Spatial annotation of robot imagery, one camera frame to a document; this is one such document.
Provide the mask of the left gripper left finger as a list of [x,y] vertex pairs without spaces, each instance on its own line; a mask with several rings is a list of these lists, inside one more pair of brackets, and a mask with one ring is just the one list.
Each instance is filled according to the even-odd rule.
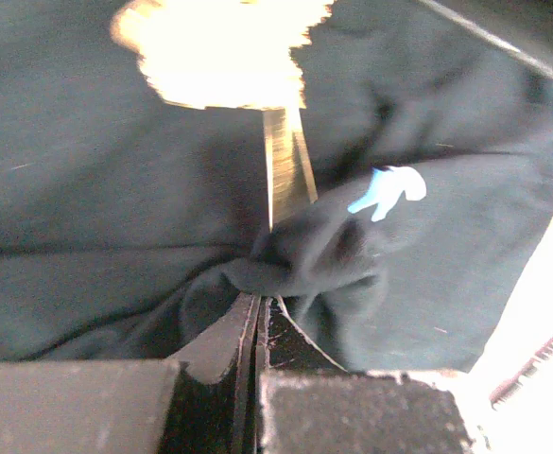
[[261,298],[227,313],[169,359],[180,366],[161,453],[255,453],[255,342]]

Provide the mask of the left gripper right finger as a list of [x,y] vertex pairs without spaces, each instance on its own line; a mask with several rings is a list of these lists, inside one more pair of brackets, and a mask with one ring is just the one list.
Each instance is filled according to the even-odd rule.
[[347,372],[280,299],[258,323],[258,442],[263,453],[472,453],[458,374]]

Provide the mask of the black t-shirt garment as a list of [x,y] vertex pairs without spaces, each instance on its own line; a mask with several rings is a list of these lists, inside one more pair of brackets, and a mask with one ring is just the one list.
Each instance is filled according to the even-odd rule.
[[0,360],[163,358],[240,292],[352,370],[470,369],[553,217],[553,80],[412,1],[339,1],[267,221],[262,118],[165,105],[117,1],[0,1]]

